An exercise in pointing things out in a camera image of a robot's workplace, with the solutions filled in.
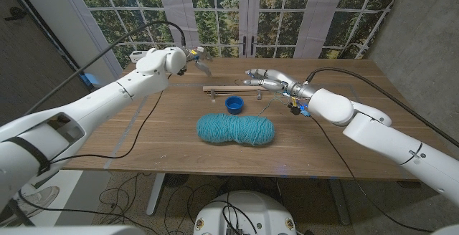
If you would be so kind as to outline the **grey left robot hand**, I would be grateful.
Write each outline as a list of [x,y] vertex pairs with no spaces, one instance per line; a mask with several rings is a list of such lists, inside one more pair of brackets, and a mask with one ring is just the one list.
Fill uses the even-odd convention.
[[206,62],[212,62],[211,54],[204,47],[182,47],[187,62],[193,61],[196,68],[205,73],[208,77],[212,76],[211,70]]

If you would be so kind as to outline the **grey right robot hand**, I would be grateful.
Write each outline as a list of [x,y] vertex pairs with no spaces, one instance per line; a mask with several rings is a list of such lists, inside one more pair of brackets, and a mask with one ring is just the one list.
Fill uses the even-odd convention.
[[249,69],[245,73],[250,78],[243,81],[244,85],[260,86],[272,92],[286,93],[291,97],[308,99],[318,91],[275,69]]

